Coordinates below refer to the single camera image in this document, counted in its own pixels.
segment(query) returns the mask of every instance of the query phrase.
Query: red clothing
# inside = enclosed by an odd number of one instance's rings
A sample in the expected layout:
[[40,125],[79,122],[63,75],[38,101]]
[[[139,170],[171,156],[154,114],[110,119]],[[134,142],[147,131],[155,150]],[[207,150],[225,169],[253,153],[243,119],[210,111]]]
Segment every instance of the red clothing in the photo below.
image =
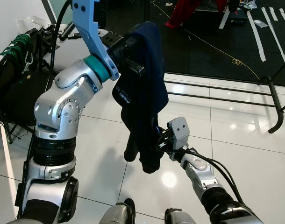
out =
[[[201,3],[202,0],[179,0],[170,20],[165,25],[170,28],[180,26],[182,22],[185,22],[193,14]],[[227,0],[216,0],[216,5],[220,13],[223,12],[226,3]]]

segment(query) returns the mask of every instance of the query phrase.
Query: navy blue cloth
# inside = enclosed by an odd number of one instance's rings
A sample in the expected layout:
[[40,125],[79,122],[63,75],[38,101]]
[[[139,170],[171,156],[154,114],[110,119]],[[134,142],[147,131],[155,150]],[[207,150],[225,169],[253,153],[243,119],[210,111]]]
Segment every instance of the navy blue cloth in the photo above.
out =
[[163,156],[156,147],[157,114],[168,103],[161,39],[153,22],[136,25],[128,35],[142,40],[129,58],[143,66],[146,73],[139,77],[123,69],[113,89],[115,100],[123,107],[121,118],[130,131],[124,158],[133,161],[139,152],[144,172],[153,173],[159,169]]

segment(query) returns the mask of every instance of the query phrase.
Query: yellow cable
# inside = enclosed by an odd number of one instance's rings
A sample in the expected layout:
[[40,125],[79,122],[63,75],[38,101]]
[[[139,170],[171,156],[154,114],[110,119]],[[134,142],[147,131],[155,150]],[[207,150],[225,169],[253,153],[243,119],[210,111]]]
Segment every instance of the yellow cable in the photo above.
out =
[[[168,18],[171,18],[168,14],[165,13],[164,10],[162,10],[162,8],[160,8],[158,5],[156,5],[156,4],[155,4],[154,2],[152,2],[152,1],[151,1],[151,3],[152,3],[154,6],[156,6],[157,8],[159,8]],[[217,47],[213,46],[212,44],[209,44],[207,41],[204,41],[202,38],[196,36],[195,34],[193,34],[192,32],[188,31],[187,29],[184,29],[184,30],[185,30],[187,33],[190,33],[191,35],[195,36],[195,37],[198,38],[199,40],[203,41],[204,43],[208,44],[209,46],[213,47],[214,49],[216,49],[216,50],[220,51],[221,53],[223,53],[223,54],[225,54],[225,55],[231,57],[233,64],[236,64],[236,65],[238,65],[238,66],[244,65],[244,66],[247,67],[252,73],[254,73],[254,75],[255,75],[258,79],[260,79],[260,78],[257,76],[257,74],[256,74],[249,66],[247,66],[246,64],[244,64],[244,63],[243,63],[242,61],[240,61],[239,59],[236,59],[236,58],[234,58],[233,56],[227,54],[226,52],[224,52],[224,51],[218,49]]]

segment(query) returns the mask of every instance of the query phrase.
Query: white tiled floor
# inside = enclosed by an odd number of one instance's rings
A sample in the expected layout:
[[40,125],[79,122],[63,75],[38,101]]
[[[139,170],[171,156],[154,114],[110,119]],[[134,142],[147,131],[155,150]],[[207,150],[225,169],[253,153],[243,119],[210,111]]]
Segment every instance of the white tiled floor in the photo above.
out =
[[[233,83],[167,74],[166,80],[238,89],[268,91],[265,86]],[[110,205],[127,197],[136,203],[136,222],[163,224],[169,207],[182,208],[197,223],[209,224],[190,180],[177,162],[167,155],[160,170],[148,175],[138,158],[126,163],[123,151],[129,131],[121,121],[121,108],[111,96],[114,82],[107,81],[103,90],[86,106],[79,124],[74,176],[79,179],[79,198],[74,218],[69,223],[98,223]],[[272,103],[270,97],[167,84],[168,91],[187,94]],[[285,104],[285,88],[277,87]],[[269,134],[277,121],[274,108],[244,105],[209,99],[169,95],[168,105],[159,114],[160,126],[178,116],[187,119],[189,144],[200,154],[213,157],[232,173],[245,203],[265,224],[285,224],[285,120],[282,127]],[[26,132],[17,130],[16,135]],[[0,223],[15,217],[11,189],[15,191],[22,176],[30,134],[9,146],[13,176],[5,165],[0,134]],[[232,194],[222,176],[215,172]]]

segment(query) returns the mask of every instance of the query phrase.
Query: black carpet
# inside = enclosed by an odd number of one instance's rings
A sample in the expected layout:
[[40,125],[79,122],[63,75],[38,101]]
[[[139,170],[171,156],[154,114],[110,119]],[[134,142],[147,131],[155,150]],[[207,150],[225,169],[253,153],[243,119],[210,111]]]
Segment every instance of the black carpet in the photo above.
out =
[[[139,0],[134,0],[133,3],[129,0],[117,2],[115,1],[112,7],[109,5],[106,29],[124,34],[132,26],[143,21],[143,6]],[[154,3],[171,15],[173,7],[165,6],[166,2],[156,0]],[[272,21],[272,24],[285,53],[285,21],[279,13],[280,8],[285,11],[285,0],[257,0],[256,4],[258,8],[252,10],[251,15],[254,20],[259,19],[265,23],[267,21],[261,7],[266,8],[271,21],[273,19],[269,7],[275,9],[278,21]],[[158,25],[161,33],[166,72],[258,81],[256,75],[259,78],[266,75],[273,76],[284,64],[269,27],[257,27],[266,56],[266,61],[262,62],[248,21],[241,26],[226,25],[224,29],[218,29],[221,21],[219,13],[196,11],[182,27],[170,29],[164,26],[168,21],[167,16],[154,5],[151,5],[151,21]],[[233,64],[232,58],[187,33],[184,29],[241,60],[256,75],[245,66]],[[285,86],[285,69],[274,82]]]

